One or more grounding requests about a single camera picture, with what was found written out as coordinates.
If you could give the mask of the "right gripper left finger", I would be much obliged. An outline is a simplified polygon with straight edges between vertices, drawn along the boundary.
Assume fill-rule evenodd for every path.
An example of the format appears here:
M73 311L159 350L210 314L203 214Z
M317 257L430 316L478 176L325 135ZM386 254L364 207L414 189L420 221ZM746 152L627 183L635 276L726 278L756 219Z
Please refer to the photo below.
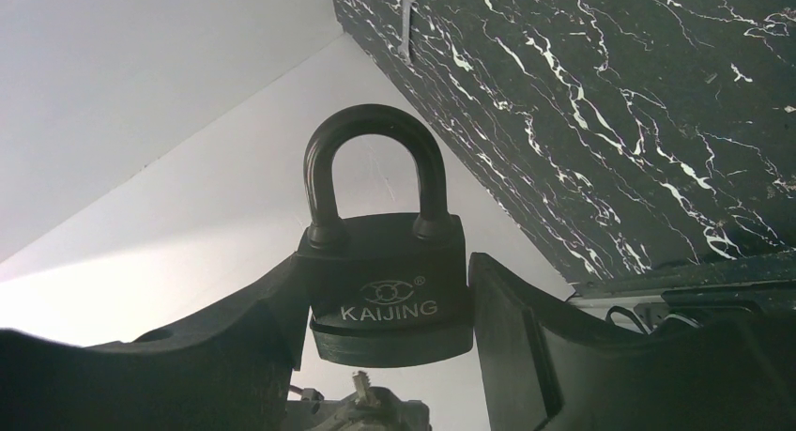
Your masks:
M254 283L128 342L1 333L5 430L277 430L309 304L286 258Z

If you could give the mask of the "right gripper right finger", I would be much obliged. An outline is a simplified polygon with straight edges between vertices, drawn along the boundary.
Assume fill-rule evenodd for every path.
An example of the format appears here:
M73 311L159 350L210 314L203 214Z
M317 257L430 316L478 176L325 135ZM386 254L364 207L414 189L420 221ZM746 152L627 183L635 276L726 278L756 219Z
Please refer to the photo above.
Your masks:
M729 316L645 335L469 261L494 430L791 430L795 319Z

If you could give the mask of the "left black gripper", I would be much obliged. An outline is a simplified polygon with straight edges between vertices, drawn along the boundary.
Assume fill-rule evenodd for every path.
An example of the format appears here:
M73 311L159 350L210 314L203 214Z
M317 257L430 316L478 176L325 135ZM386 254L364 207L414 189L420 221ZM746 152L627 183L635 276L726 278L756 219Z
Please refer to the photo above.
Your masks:
M401 400L391 390L371 387L375 406L351 393L339 400L302 398L285 405L283 430L432 430L430 409L419 400Z

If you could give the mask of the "black padlock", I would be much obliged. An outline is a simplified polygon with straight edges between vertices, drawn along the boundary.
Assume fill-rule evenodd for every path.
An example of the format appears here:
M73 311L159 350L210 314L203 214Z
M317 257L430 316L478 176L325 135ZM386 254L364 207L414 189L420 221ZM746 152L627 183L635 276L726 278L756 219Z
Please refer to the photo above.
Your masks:
M415 212L343 218L332 165L347 142L380 135L411 155ZM440 148L414 116L362 104L327 118L312 135L303 180L311 222L295 254L311 306L321 359L367 368L402 368L468 353L474 342L466 237L449 212Z

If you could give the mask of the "small silver key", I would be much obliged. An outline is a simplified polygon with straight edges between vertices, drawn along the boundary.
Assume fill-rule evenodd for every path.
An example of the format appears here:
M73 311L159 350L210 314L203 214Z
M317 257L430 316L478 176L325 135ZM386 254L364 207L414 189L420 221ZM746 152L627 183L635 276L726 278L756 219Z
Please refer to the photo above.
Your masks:
M365 371L357 371L352 375L355 388L354 403L358 408L381 408L381 400L377 397L371 379Z

